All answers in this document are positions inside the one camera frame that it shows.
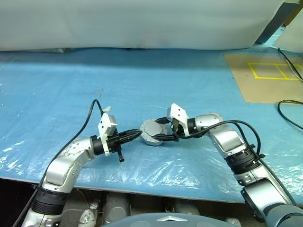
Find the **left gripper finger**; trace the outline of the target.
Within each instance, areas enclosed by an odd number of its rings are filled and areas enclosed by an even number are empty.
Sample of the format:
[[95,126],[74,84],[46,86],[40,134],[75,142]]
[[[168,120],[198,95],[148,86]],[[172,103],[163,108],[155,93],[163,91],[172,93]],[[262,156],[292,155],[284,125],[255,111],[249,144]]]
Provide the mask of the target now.
[[139,129],[126,130],[119,133],[121,139],[136,139],[141,135],[142,131]]
[[120,144],[125,144],[128,143],[136,138],[138,138],[139,135],[124,135],[124,136],[120,136],[119,138],[119,142]]

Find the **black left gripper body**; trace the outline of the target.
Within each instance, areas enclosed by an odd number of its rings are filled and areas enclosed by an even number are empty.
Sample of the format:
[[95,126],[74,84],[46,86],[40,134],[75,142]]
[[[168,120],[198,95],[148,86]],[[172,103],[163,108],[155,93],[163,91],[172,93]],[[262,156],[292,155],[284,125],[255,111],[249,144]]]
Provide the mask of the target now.
[[121,151],[121,142],[120,142],[120,136],[119,133],[114,133],[114,135],[108,137],[108,143],[109,147],[111,148],[111,152],[117,152],[118,153],[118,158],[119,162],[122,163],[124,162],[124,157]]

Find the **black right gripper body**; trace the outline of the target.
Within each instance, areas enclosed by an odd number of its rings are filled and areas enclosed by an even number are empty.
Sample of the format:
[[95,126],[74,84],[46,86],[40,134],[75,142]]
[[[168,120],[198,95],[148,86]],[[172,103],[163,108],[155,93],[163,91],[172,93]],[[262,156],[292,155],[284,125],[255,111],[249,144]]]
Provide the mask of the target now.
[[177,119],[172,120],[173,141],[178,142],[179,139],[184,139],[184,129]]

